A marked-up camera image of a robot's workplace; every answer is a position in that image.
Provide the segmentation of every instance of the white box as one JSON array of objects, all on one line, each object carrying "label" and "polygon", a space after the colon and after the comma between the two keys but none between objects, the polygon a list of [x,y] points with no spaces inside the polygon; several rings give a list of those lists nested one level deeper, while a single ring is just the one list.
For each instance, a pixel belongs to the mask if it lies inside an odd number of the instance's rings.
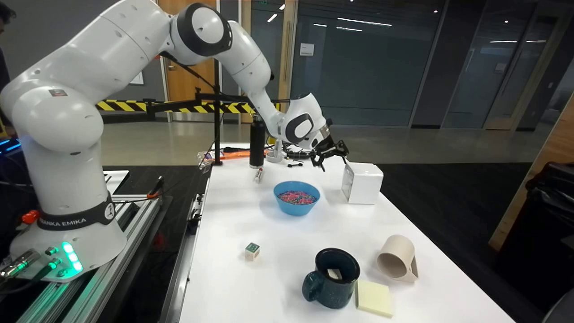
[{"label": "white box", "polygon": [[351,204],[373,204],[382,184],[382,170],[374,163],[346,163],[342,193]]}]

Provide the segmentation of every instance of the white table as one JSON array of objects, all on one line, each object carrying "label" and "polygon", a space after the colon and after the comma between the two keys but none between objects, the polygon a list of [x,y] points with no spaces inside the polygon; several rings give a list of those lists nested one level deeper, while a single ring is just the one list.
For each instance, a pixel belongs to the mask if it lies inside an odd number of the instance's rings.
[{"label": "white table", "polygon": [[[513,321],[382,193],[371,206],[346,204],[339,190],[340,157],[328,159],[326,172],[265,163],[261,182],[253,179],[254,172],[247,159],[213,168],[179,321]],[[285,179],[303,179],[321,190],[306,216],[278,209],[272,186]],[[419,270],[414,285],[391,281],[376,267],[383,240],[394,233],[414,242]],[[254,261],[242,258],[249,242],[261,247]],[[353,297],[340,310],[306,301],[301,281],[322,247],[346,249],[360,263],[362,279],[389,285],[394,315],[362,312]]]}]

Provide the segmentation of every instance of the yellow black striped barrier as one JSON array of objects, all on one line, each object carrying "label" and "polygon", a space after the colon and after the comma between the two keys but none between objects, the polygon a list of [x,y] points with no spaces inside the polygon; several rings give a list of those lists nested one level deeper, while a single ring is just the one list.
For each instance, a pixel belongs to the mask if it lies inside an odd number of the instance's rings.
[{"label": "yellow black striped barrier", "polygon": [[[145,100],[100,100],[95,103],[96,109],[104,112],[122,111],[122,112],[145,112],[148,109]],[[254,109],[247,102],[222,102],[218,107],[222,112],[229,114],[254,114]],[[168,107],[166,111],[177,111],[177,112],[215,112],[213,102],[202,102],[202,103],[190,103],[190,105],[177,105]]]}]

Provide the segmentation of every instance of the dark blue mug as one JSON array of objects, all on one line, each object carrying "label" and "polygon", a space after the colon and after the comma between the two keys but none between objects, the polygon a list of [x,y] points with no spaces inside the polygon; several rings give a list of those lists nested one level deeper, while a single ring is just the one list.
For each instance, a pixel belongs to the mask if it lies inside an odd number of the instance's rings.
[{"label": "dark blue mug", "polygon": [[315,254],[315,270],[303,279],[303,295],[328,308],[342,308],[353,294],[358,274],[358,261],[349,252],[335,247],[321,249]]}]

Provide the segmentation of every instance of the yellow sticky note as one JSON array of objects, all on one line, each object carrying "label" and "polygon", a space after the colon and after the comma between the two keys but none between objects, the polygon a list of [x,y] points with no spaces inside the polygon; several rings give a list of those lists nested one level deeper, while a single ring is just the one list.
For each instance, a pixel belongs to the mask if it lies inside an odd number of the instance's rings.
[{"label": "yellow sticky note", "polygon": [[357,308],[378,315],[392,315],[391,290],[387,285],[357,279]]}]

